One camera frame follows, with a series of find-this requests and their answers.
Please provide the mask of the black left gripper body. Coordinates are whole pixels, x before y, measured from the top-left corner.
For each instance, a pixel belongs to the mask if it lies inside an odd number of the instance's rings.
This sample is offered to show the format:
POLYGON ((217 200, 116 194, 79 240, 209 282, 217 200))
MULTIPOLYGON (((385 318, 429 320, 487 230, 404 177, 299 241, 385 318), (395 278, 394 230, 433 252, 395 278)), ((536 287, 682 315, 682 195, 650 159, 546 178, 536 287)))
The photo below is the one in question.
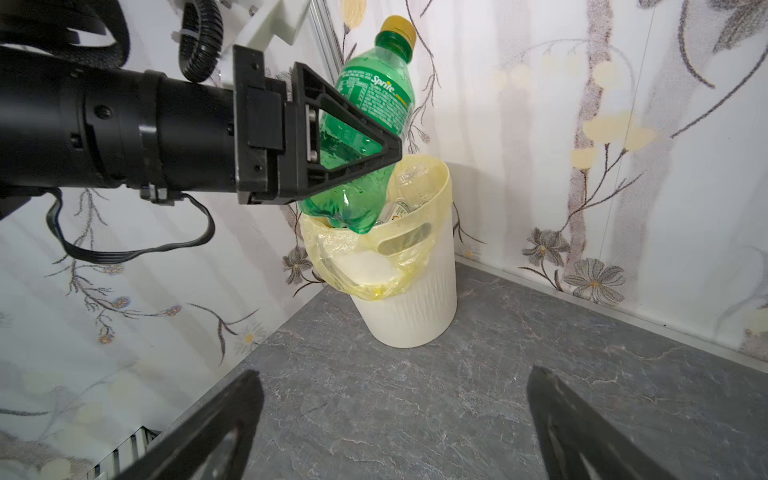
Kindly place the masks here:
POLYGON ((266 76, 261 52, 235 47, 232 90, 147 71, 139 84, 143 199, 170 204, 193 191, 282 205, 312 194, 312 71, 266 76))

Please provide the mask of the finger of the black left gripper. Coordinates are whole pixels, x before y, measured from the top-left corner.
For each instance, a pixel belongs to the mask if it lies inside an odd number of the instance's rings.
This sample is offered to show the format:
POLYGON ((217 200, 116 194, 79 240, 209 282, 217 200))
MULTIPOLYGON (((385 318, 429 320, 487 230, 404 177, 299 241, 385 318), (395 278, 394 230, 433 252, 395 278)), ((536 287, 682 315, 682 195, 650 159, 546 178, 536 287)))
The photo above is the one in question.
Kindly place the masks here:
POLYGON ((400 137, 306 64, 294 65, 292 94, 296 169, 290 180, 296 198, 356 187, 362 196, 385 200, 394 166, 402 159, 400 137))

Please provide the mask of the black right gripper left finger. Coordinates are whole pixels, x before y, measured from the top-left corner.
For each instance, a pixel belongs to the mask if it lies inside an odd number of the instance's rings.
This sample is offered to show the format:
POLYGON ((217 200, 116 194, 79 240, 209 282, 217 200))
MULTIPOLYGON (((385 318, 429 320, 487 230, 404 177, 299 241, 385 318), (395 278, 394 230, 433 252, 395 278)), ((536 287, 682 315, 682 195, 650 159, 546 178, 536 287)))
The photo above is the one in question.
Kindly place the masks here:
POLYGON ((247 370, 120 479, 241 479, 264 407, 259 373, 247 370))

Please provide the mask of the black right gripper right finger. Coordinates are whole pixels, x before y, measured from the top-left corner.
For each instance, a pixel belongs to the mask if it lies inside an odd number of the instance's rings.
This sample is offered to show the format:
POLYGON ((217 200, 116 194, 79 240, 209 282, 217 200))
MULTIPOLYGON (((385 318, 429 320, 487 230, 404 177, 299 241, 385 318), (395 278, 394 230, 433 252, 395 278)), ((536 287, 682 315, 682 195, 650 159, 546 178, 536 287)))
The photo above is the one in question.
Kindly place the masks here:
POLYGON ((552 371, 535 365, 527 400, 550 479, 671 479, 552 371))

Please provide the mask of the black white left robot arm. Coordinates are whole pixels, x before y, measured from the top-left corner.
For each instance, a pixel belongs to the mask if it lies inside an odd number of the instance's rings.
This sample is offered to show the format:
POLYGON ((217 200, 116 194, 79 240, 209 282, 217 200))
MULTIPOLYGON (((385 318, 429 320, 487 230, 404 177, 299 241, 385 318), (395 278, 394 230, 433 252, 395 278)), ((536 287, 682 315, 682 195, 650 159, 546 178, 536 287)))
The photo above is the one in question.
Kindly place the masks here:
POLYGON ((57 239, 66 187, 128 187, 153 204, 195 192, 245 205, 303 200, 398 162, 399 137, 309 66, 265 72, 273 38, 292 43, 305 1, 180 3, 175 80, 125 64, 116 1, 1 5, 1 212, 51 194, 57 239))

